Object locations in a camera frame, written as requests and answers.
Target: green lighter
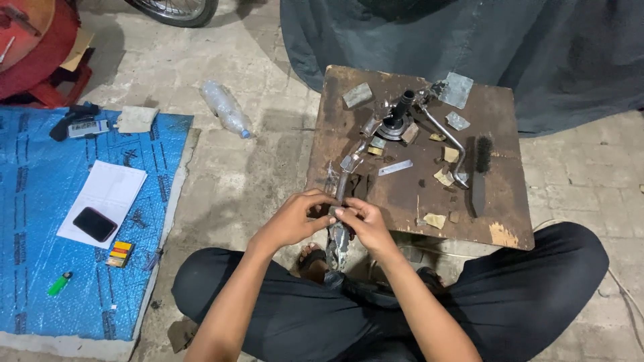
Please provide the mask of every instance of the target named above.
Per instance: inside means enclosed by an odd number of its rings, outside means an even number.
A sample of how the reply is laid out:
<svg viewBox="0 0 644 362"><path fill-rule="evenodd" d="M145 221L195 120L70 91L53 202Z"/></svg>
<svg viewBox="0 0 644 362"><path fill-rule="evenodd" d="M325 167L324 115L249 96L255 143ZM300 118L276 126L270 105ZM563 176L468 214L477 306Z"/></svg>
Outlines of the green lighter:
<svg viewBox="0 0 644 362"><path fill-rule="evenodd" d="M65 273L63 273L63 274L61 275L61 277L60 277L60 278L58 278L58 280L56 280L56 282L54 282L54 284L52 285L52 287L51 287L51 288L49 288L49 290L47 291L47 294L49 294L50 296L54 296L54 295L58 294L58 292L60 292L60 291L61 291L61 289L62 289L62 288L67 284L67 282L70 280L70 278L71 278L71 272L65 272Z"/></svg>

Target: concrete floor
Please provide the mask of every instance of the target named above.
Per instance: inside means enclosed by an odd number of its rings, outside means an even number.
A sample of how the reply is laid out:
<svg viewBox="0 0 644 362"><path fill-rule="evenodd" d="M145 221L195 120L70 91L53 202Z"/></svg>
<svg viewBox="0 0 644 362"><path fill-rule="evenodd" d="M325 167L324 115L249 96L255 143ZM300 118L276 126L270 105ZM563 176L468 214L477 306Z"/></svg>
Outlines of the concrete floor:
<svg viewBox="0 0 644 362"><path fill-rule="evenodd" d="M279 30L279 1L221 0L212 23L202 29L158 24L118 0L86 0L83 26L94 31L94 76L83 100L119 110L123 105L158 106L162 112L194 114L201 131L189 163L175 224L140 343L132 361L181 361L166 337L182 318L170 295L179 265L207 246L244 250L247 240L291 193L305 185L319 94L291 70ZM204 79L231 88L259 137L241 141L222 130L198 94ZM533 224L565 218L601 238L611 266L638 303L644 272L644 119L636 111L597 120L548 137L521 140ZM323 243L325 235L315 241ZM485 245L450 241L446 250L482 254ZM300 245L275 260L292 267ZM365 256L359 247L357 264ZM438 270L456 280L462 260L439 259ZM606 277L586 308L535 361L644 361L629 314L634 310ZM641 320L635 317L641 327ZM94 361L0 348L1 361ZM253 361L242 356L240 361Z"/></svg>

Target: brush bristles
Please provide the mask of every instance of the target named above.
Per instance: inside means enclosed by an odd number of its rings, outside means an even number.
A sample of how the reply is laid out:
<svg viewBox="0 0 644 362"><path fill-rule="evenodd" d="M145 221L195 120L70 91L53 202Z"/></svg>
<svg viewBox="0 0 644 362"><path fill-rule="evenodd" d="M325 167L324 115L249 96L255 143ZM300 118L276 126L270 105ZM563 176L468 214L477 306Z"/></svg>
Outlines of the brush bristles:
<svg viewBox="0 0 644 362"><path fill-rule="evenodd" d="M478 173L486 173L489 171L489 162L492 154L492 140L481 136L477 142L477 164L476 171Z"/></svg>

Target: tire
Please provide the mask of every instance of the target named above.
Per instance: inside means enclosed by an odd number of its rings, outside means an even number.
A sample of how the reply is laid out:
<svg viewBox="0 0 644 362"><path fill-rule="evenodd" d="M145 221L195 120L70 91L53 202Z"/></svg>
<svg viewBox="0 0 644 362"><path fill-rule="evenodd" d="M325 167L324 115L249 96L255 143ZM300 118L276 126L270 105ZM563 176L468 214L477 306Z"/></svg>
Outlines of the tire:
<svg viewBox="0 0 644 362"><path fill-rule="evenodd" d="M208 23L210 23L210 20L213 18L214 12L217 10L217 6L219 5L219 0L202 0L205 1L205 6L202 12L197 17L195 17L194 19L179 20L163 16L154 9L150 9L150 7L146 6L145 2L143 2L142 0L125 1L136 8L138 11L146 14L159 23L177 26L179 28L201 28L204 25L207 25Z"/></svg>

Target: red object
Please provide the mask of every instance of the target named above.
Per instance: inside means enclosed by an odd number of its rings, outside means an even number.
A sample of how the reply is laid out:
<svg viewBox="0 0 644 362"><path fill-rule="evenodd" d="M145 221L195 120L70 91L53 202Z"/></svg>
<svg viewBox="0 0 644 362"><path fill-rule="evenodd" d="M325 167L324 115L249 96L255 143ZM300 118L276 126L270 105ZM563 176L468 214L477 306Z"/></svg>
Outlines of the red object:
<svg viewBox="0 0 644 362"><path fill-rule="evenodd" d="M38 27L37 23L43 24L43 17L47 16L45 14L48 11L47 5L51 1L55 4L53 14L47 22L48 28L43 25ZM0 6L7 4L8 1L0 0ZM15 22L11 23L9 29L0 32L0 48L15 36L5 61L11 63L18 57L13 65L3 64L3 66L8 65L7 69L3 70L0 67L0 99L27 92L37 98L45 108L63 107L75 103L91 75L87 62L79 64L75 72L77 80L72 91L67 95L56 90L56 84L52 85L51 77L70 54L76 40L79 27L76 12L64 0L11 0L11 4L25 12L30 17L30 22L33 19L33 25L43 35L39 40L34 39Z"/></svg>

